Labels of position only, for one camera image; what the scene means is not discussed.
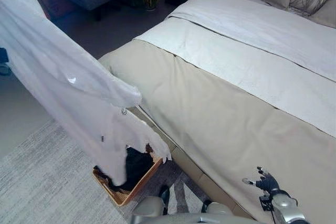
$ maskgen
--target beige bed skirt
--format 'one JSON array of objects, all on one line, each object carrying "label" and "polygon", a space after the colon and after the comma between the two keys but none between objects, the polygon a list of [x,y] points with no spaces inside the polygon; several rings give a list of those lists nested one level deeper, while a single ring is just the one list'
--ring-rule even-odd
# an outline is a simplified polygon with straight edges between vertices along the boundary
[{"label": "beige bed skirt", "polygon": [[174,159],[213,200],[271,222],[262,191],[241,181],[264,166],[312,223],[335,223],[335,138],[144,41],[99,61],[139,88],[143,111],[178,146]]}]

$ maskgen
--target robotic arm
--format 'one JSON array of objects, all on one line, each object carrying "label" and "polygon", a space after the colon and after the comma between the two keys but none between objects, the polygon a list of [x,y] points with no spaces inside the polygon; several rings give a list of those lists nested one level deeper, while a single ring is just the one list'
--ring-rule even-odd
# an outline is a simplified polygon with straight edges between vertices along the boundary
[{"label": "robotic arm", "polygon": [[300,209],[296,199],[281,190],[276,179],[261,167],[257,167],[261,180],[253,181],[244,178],[243,182],[253,185],[264,191],[264,195],[259,197],[264,211],[274,212],[274,222],[276,224],[309,224]]}]

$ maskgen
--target laundry basket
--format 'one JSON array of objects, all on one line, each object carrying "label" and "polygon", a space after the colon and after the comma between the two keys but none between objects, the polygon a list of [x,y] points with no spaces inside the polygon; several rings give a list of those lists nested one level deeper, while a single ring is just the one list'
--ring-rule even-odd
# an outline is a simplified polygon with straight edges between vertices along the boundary
[{"label": "laundry basket", "polygon": [[122,189],[120,191],[114,191],[108,187],[107,181],[101,178],[95,172],[95,170],[93,170],[92,174],[99,183],[99,185],[101,185],[101,187],[104,188],[105,191],[110,195],[113,202],[119,207],[124,206],[128,204],[135,195],[137,195],[138,191],[141,190],[141,188],[147,183],[147,181],[154,175],[158,167],[162,164],[162,158],[155,156],[152,157],[154,164],[131,191],[126,191]]}]

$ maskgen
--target bedroom floor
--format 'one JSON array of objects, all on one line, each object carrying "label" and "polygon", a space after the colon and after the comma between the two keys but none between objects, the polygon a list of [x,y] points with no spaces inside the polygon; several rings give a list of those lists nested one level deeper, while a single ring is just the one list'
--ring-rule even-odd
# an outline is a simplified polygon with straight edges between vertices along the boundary
[{"label": "bedroom floor", "polygon": [[[173,9],[161,0],[153,12],[122,5],[121,10],[107,7],[100,22],[88,12],[77,11],[54,23],[99,59],[161,22]],[[0,159],[50,119],[14,75],[0,76]]]}]

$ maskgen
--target gray rug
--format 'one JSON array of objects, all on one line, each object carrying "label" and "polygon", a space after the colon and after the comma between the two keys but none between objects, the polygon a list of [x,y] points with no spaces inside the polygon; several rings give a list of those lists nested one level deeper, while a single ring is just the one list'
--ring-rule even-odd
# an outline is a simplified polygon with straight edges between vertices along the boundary
[{"label": "gray rug", "polygon": [[174,162],[161,165],[139,194],[116,207],[92,176],[92,160],[51,120],[0,161],[0,223],[129,222],[160,187],[171,187],[169,213],[198,212],[207,196]]}]

